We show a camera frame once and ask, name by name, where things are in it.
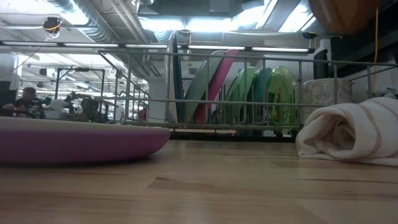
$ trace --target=white towel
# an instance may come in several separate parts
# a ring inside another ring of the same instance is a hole
[[[317,109],[296,145],[300,157],[398,166],[398,100],[380,97]]]

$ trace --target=orange object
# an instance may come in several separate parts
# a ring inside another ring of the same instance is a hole
[[[379,0],[309,0],[309,3],[314,16],[329,32],[350,35],[368,24]]]

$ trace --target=person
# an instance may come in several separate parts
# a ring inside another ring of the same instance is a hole
[[[24,88],[22,98],[13,103],[3,106],[7,110],[42,110],[43,106],[40,100],[36,97],[36,89],[32,87]]]

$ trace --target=wooden floor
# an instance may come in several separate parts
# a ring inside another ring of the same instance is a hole
[[[0,167],[0,223],[398,223],[398,169],[294,144],[170,141],[150,159]]]

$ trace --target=ceiling light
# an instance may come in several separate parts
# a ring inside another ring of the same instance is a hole
[[[149,19],[138,17],[143,29],[153,32],[163,32],[167,30],[183,30],[184,24],[180,19]]]
[[[200,49],[200,50],[244,50],[244,47],[235,47],[235,46],[189,45],[188,48]]]
[[[51,42],[19,42],[19,41],[2,41],[3,45],[13,45],[13,46],[29,46],[29,47],[56,47],[57,43]]]
[[[227,32],[231,30],[231,19],[191,19],[187,29],[194,32]]]
[[[286,19],[279,32],[297,32],[312,18],[312,11],[309,9],[308,0],[301,0],[298,6]]]
[[[166,49],[165,44],[126,44],[127,48],[137,48],[137,49]]]
[[[315,18],[315,16],[313,16],[313,17],[301,28],[301,31],[307,30],[316,20],[317,20],[317,18]]]
[[[256,29],[262,29],[264,27],[277,2],[278,0],[264,0],[264,6],[266,7],[266,10],[258,21]]]
[[[66,43],[66,47],[119,47],[118,44],[84,44],[84,43]]]
[[[308,53],[309,49],[297,49],[297,48],[288,48],[288,47],[252,47],[253,51],[262,51],[262,52],[290,52],[290,53]]]

